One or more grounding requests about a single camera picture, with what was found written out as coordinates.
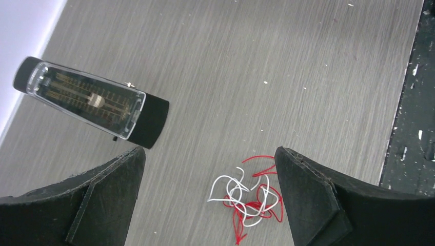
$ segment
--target black foam piece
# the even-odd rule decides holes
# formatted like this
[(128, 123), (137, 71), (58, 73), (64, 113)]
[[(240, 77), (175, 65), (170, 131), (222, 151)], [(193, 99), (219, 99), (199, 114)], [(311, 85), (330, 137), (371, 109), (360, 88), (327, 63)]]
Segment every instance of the black foam piece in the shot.
[(295, 246), (435, 245), (435, 198), (383, 189), (278, 148)]
[(144, 166), (137, 147), (62, 182), (0, 198), (0, 245), (123, 246)]

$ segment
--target metronome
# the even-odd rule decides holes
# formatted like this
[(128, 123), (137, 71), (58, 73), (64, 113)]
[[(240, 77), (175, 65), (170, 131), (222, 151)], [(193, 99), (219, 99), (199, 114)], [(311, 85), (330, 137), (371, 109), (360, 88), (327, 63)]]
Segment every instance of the metronome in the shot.
[(151, 149), (169, 102), (105, 78), (27, 57), (14, 88), (100, 130)]

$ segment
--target white wire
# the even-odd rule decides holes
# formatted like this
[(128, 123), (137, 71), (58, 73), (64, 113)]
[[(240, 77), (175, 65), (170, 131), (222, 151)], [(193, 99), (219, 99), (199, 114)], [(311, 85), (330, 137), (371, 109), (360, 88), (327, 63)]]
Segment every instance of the white wire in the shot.
[[(265, 212), (273, 209), (273, 207), (275, 207), (279, 203), (280, 199), (278, 198), (277, 195), (273, 194), (269, 190), (269, 188), (270, 188), (269, 177), (266, 174), (260, 175), (257, 183), (251, 189), (248, 189), (246, 186), (244, 186), (242, 184), (243, 178), (245, 177), (245, 171), (240, 167), (237, 167), (237, 169), (242, 171), (242, 177), (240, 178), (240, 180), (237, 180), (236, 178), (230, 177), (228, 175), (219, 176), (213, 182), (213, 185), (211, 186), (211, 191), (210, 191), (210, 195), (207, 199), (207, 202), (221, 201), (230, 207), (234, 207), (235, 209), (237, 209), (239, 212), (241, 212), (243, 214), (243, 219), (242, 219), (243, 226), (244, 227), (253, 227), (253, 226), (257, 225), (258, 223), (260, 223), (260, 221), (263, 219), (260, 215), (263, 215)], [(263, 186), (260, 187), (260, 189), (263, 191), (263, 201), (261, 202), (260, 209), (257, 210), (249, 205), (246, 205), (244, 202), (242, 202), (242, 197), (243, 197), (244, 192), (249, 193), (260, 185), (262, 176), (266, 177), (266, 187), (263, 187)], [(211, 196), (213, 195), (214, 186), (216, 185), (217, 181), (221, 178), (228, 178), (229, 179), (227, 182), (227, 185), (226, 185), (226, 192), (227, 192), (228, 199), (211, 198)], [(232, 189), (230, 189), (229, 187), (233, 182), (235, 183), (235, 186)], [(238, 199), (233, 197), (233, 194), (236, 190), (239, 191)], [(276, 201), (275, 201), (275, 203), (270, 205), (268, 208), (266, 208), (267, 198), (268, 198), (269, 194), (272, 195), (273, 197), (275, 197)], [(255, 213), (253, 213), (253, 214), (248, 213), (248, 208), (255, 211)], [(259, 219), (252, 224), (246, 224), (245, 222), (248, 219), (248, 217), (252, 217), (252, 218), (259, 217)]]

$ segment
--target wire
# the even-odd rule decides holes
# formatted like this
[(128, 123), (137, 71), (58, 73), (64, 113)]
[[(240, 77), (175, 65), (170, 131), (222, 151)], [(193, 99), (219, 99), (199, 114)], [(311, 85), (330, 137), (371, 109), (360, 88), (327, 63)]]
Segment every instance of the wire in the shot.
[[(255, 158), (269, 158), (274, 159), (273, 156), (270, 155), (256, 155), (249, 157), (242, 161), (242, 163), (246, 163), (247, 161), (250, 161)], [(233, 177), (230, 177), (228, 175), (221, 175), (219, 176), (211, 186), (210, 195), (207, 199), (207, 202), (210, 201), (220, 201), (223, 203), (223, 205), (227, 208), (233, 208), (233, 228), (236, 238), (236, 245), (239, 245), (240, 242), (247, 236), (247, 234), (243, 234), (244, 228), (247, 227), (253, 227), (257, 224), (259, 224), (263, 219), (269, 219), (274, 217), (278, 222), (283, 221), (283, 214), (284, 214), (284, 205), (283, 205), (283, 198), (282, 195), (278, 192), (277, 189), (270, 186), (270, 180), (268, 175), (270, 174), (276, 174), (276, 172), (271, 172), (275, 167), (275, 165), (272, 165), (271, 167), (260, 171), (258, 173), (255, 173), (252, 177), (257, 177), (257, 183), (252, 188), (247, 188), (245, 185), (242, 184), (242, 181), (245, 177), (245, 171), (237, 167), (242, 172), (241, 178), (236, 179)], [(265, 177), (266, 183), (261, 183), (262, 177)], [(226, 184), (226, 192), (227, 194), (221, 199), (221, 198), (212, 198), (214, 187), (218, 180), (222, 178), (228, 178), (228, 182)], [(256, 189), (256, 201), (250, 201), (247, 203), (242, 202), (243, 195), (246, 193), (249, 193)], [(238, 197), (235, 197), (234, 193), (235, 191), (239, 192)], [(260, 199), (260, 191), (263, 192), (263, 199)], [(272, 197), (273, 203), (269, 204), (268, 200), (269, 197)], [(278, 218), (275, 211), (273, 211), (273, 208), (277, 205), (280, 205), (281, 207), (281, 215)], [(254, 218), (257, 218), (255, 222), (247, 223), (248, 220), (252, 220)]]

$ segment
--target wood grain table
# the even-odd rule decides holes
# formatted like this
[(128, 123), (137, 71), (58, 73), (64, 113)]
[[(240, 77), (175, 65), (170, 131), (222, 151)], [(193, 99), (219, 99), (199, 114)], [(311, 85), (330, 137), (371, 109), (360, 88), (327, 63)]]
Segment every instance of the wood grain table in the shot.
[[(385, 158), (422, 0), (70, 0), (44, 59), (171, 102), (126, 245), (233, 245), (213, 180), (285, 146), (369, 183)], [(0, 149), (0, 196), (132, 147), (24, 98)], [(247, 174), (271, 164), (243, 164)], [(222, 196), (220, 182), (216, 196)], [(293, 245), (287, 220), (242, 245)]]

